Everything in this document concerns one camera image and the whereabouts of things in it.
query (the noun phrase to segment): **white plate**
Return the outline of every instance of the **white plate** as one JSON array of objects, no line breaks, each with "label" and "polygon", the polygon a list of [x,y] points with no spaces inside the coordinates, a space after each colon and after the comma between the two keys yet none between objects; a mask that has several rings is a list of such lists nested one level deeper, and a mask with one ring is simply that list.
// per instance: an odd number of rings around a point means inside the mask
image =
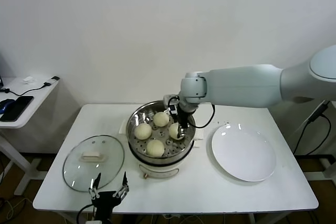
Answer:
[{"label": "white plate", "polygon": [[212,151],[220,166],[241,180],[265,180],[276,167],[275,152],[266,138],[240,123],[217,129],[212,138]]}]

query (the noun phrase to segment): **steamed bun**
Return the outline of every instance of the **steamed bun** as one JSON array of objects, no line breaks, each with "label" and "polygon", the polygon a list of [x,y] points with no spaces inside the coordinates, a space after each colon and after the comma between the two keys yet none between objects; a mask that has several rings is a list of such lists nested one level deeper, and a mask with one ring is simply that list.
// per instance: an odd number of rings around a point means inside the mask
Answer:
[{"label": "steamed bun", "polygon": [[173,123],[172,125],[169,126],[169,136],[172,137],[175,140],[181,140],[183,137],[177,137],[179,133],[179,123]]},{"label": "steamed bun", "polygon": [[152,135],[152,127],[146,123],[140,123],[134,130],[134,135],[139,140],[145,140]]},{"label": "steamed bun", "polygon": [[149,141],[146,146],[146,153],[152,157],[161,157],[164,153],[164,144],[157,139]]},{"label": "steamed bun", "polygon": [[154,115],[153,122],[158,127],[165,127],[169,123],[169,116],[167,113],[158,112]]}]

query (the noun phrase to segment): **computer mouse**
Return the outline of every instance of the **computer mouse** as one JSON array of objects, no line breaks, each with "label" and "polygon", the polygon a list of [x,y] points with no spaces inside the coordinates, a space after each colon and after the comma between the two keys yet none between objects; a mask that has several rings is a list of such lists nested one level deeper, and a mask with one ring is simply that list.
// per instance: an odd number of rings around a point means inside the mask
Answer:
[{"label": "computer mouse", "polygon": [[0,102],[0,114],[5,113],[6,109],[8,108],[8,106],[10,104],[12,104],[13,102],[15,102],[14,99],[6,99]]}]

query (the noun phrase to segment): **floor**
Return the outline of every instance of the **floor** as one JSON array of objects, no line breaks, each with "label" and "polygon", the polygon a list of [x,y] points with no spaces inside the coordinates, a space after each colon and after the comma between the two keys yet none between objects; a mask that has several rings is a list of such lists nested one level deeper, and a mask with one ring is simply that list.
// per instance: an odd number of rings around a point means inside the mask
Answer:
[{"label": "floor", "polygon": [[[6,166],[8,159],[0,155],[1,160]],[[26,157],[30,162],[33,160],[33,157]],[[38,167],[39,170],[48,170],[52,164],[53,157],[43,157],[43,160]],[[316,159],[302,159],[299,160],[299,164],[303,171],[305,172],[317,172],[323,170],[322,165]],[[13,167],[8,172],[7,176],[4,178],[2,184],[0,185],[0,197],[4,199],[10,199],[13,197],[13,192],[19,183],[20,179],[23,176],[23,172],[16,166]],[[310,182],[310,185],[319,201],[319,208],[314,211],[314,214],[317,216],[318,220],[313,219],[314,216],[309,212],[294,212],[291,213],[288,218],[280,220],[279,224],[296,224],[296,223],[320,223],[320,224],[329,224],[336,223],[336,188],[333,183],[330,181],[323,182]],[[34,197],[41,186],[41,181],[32,181],[28,185],[25,191],[25,197],[34,200]],[[16,197],[10,200],[12,205],[20,202],[22,197]],[[22,208],[23,202],[15,208],[14,216]],[[3,224],[6,221],[6,215],[10,210],[8,204],[1,206],[0,203],[0,224]],[[263,214],[256,215],[256,219],[262,218]],[[171,220],[165,219],[163,216],[153,216],[153,224],[179,224],[186,217],[181,218],[172,218]],[[248,224],[249,219],[245,214],[242,215],[226,215],[225,219],[223,215],[202,215],[199,216],[204,224]],[[151,224],[152,216],[137,216],[136,224]],[[113,224],[127,223],[132,224],[129,220],[126,219],[123,215],[114,215],[112,218]],[[25,206],[22,208],[22,211],[17,215],[13,220],[6,222],[10,224],[25,224],[25,223],[48,223],[48,224],[65,224],[65,220],[58,214],[53,212],[37,211],[35,210],[30,202],[26,202]],[[190,216],[183,221],[186,223],[199,224],[201,223],[197,217]]]}]

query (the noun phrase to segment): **stainless steel pot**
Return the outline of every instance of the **stainless steel pot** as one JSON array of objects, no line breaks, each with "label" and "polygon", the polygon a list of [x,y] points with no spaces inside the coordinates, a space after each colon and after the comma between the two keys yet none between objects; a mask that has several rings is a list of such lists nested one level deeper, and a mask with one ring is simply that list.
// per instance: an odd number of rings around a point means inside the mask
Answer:
[{"label": "stainless steel pot", "polygon": [[[152,166],[173,165],[185,158],[193,147],[195,129],[191,126],[186,130],[186,136],[182,140],[174,140],[169,136],[169,126],[173,123],[170,120],[167,126],[157,127],[153,123],[153,117],[158,112],[166,112],[163,101],[154,101],[138,108],[129,118],[126,126],[129,147],[133,155],[145,164]],[[191,123],[195,124],[194,118],[190,117]],[[134,129],[140,123],[147,123],[152,127],[152,135],[146,140],[138,140],[134,136]],[[165,147],[162,157],[152,157],[146,153],[146,145],[150,140],[160,140]]]}]

